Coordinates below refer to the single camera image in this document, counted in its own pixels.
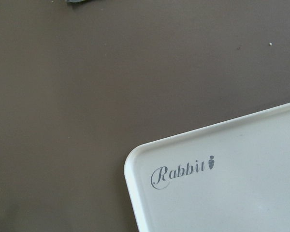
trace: gray carrot graphic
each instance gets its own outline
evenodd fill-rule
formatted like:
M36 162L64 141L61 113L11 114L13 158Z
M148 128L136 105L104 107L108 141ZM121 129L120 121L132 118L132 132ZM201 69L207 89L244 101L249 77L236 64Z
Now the gray carrot graphic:
M212 169L214 167L214 163L215 163L215 161L213 160L214 156L210 156L209 158L210 158L210 160L208 161L208 167L209 167L209 169Z

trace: plastic tray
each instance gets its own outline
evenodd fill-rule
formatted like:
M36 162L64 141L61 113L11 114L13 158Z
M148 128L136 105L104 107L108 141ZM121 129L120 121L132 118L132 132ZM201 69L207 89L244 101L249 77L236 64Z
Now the plastic tray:
M290 103L135 148L141 232L290 232Z

